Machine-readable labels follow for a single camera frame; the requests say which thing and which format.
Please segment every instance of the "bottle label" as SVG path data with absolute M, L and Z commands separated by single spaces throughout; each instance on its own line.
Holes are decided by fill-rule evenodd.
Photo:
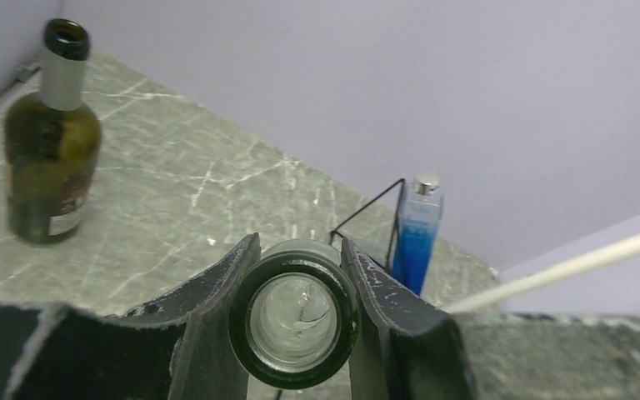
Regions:
M 92 183 L 94 168 L 76 173 L 65 178 L 62 183 L 62 201 L 57 214 L 50 217 L 50 236 L 65 233 L 75 228 L 83 217 L 83 205 L 87 198 L 89 185 Z

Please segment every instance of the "perfume bottle cap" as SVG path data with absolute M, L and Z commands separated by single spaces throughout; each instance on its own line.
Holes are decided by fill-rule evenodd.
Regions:
M 438 175 L 418 175 L 413 179 L 413 191 L 423 196 L 430 196 L 440 186 Z

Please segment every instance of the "bottle neck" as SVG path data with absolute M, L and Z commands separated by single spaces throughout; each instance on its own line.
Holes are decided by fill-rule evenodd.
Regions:
M 42 102 L 60 111 L 80 108 L 86 67 L 85 60 L 68 60 L 45 48 L 40 80 Z

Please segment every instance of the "bottle mouth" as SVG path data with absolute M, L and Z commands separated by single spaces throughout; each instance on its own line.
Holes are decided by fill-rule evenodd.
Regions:
M 254 264 L 237 287 L 227 322 L 244 369 L 282 389 L 331 378 L 348 360 L 360 329 L 349 277 L 333 259 L 307 247 L 272 252 Z
M 83 61 L 89 57 L 90 40 L 87 30 L 68 19 L 51 19 L 43 30 L 45 47 L 68 60 Z
M 322 363 L 338 341 L 338 312 L 327 286 L 285 273 L 260 287 L 247 317 L 249 344 L 269 367 L 302 373 Z

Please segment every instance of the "blue perfume bottle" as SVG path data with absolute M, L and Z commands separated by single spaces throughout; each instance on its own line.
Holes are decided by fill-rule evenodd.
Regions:
M 437 176 L 416 177 L 412 184 L 403 186 L 392 275 L 417 295 L 421 294 L 433 243 L 438 237 L 443 199 Z

